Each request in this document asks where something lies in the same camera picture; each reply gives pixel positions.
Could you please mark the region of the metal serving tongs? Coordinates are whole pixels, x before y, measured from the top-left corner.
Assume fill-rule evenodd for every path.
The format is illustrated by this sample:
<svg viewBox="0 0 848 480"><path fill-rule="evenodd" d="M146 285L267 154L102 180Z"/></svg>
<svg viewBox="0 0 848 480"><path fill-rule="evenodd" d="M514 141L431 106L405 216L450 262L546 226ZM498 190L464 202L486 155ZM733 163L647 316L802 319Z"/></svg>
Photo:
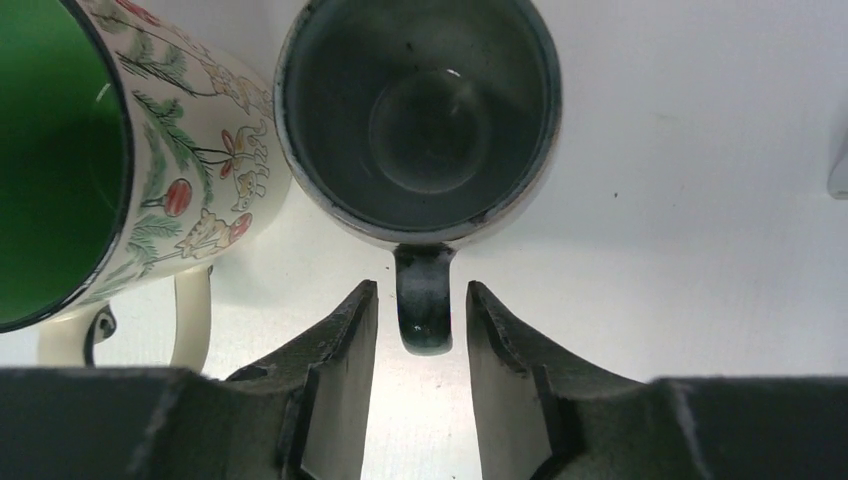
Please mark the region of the metal serving tongs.
<svg viewBox="0 0 848 480"><path fill-rule="evenodd" d="M828 194L835 200L847 199L847 135L843 136L836 154L835 162L827 180Z"/></svg>

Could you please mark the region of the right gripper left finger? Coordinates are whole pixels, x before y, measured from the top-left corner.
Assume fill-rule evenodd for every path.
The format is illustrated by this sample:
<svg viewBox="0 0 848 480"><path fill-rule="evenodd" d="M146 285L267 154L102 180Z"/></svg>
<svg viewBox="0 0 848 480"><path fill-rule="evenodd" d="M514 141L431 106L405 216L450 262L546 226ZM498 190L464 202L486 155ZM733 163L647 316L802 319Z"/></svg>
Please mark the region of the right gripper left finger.
<svg viewBox="0 0 848 480"><path fill-rule="evenodd" d="M224 380L180 368L5 368L5 479L357 479L378 288Z"/></svg>

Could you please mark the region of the floral mug green inside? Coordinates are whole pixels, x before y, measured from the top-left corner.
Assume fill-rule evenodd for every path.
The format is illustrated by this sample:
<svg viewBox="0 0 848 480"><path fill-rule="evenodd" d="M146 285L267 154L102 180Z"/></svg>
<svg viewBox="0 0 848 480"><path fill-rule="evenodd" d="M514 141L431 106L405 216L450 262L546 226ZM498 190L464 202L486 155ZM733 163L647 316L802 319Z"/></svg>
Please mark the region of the floral mug green inside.
<svg viewBox="0 0 848 480"><path fill-rule="evenodd" d="M171 364L201 370L213 261L291 182L269 87L130 1L1 5L1 329L90 366L119 293L175 288Z"/></svg>

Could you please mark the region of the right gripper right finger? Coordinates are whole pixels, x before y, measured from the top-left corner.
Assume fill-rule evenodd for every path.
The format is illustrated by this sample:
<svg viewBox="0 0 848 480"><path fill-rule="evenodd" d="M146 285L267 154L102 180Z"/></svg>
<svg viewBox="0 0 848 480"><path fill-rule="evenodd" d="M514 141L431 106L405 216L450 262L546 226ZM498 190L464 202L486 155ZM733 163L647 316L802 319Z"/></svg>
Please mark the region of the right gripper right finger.
<svg viewBox="0 0 848 480"><path fill-rule="evenodd" d="M570 352L483 283L466 296L486 479L843 479L842 376L631 380Z"/></svg>

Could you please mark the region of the dark green ceramic mug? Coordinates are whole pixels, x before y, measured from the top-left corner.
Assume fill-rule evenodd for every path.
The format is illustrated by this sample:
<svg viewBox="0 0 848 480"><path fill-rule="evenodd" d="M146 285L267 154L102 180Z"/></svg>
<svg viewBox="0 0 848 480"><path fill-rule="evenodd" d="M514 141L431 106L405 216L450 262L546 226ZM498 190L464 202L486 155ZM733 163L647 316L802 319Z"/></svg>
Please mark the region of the dark green ceramic mug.
<svg viewBox="0 0 848 480"><path fill-rule="evenodd" d="M310 1L273 107L306 195L395 261L405 349L453 344L450 265L520 213L553 160L562 75L531 1Z"/></svg>

